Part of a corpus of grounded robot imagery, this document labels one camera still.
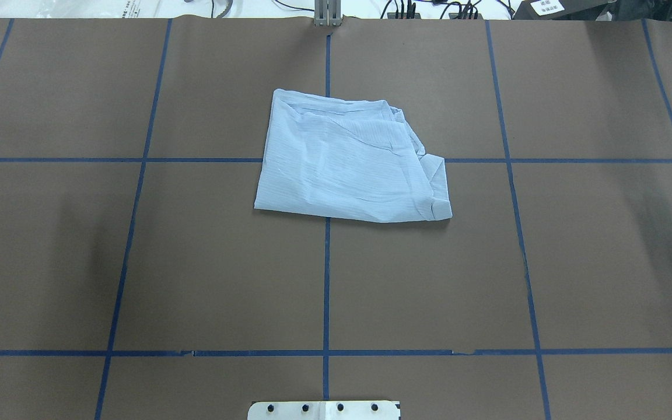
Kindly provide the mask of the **light blue button shirt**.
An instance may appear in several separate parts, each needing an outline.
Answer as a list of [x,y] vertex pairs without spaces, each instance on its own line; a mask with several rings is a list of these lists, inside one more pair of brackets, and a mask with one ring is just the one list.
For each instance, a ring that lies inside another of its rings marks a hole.
[[445,160],[403,110],[277,89],[254,207],[375,223],[453,216]]

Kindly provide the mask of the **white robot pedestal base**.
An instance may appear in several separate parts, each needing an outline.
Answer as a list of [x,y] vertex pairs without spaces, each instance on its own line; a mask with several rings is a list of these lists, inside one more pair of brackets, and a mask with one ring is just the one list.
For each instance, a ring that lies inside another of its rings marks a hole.
[[401,419],[399,401],[272,401],[251,404],[248,419]]

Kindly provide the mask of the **brown paper table cover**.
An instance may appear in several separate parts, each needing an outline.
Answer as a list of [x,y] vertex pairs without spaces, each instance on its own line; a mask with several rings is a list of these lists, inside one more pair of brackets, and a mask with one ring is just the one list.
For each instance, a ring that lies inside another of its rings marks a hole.
[[[275,89],[453,217],[254,207]],[[672,419],[672,22],[0,19],[0,419]]]

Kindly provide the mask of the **aluminium frame post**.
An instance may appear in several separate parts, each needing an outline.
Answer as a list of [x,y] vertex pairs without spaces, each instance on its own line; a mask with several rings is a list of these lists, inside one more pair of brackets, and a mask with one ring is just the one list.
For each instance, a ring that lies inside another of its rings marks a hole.
[[343,13],[341,0],[315,0],[314,25],[316,27],[341,26]]

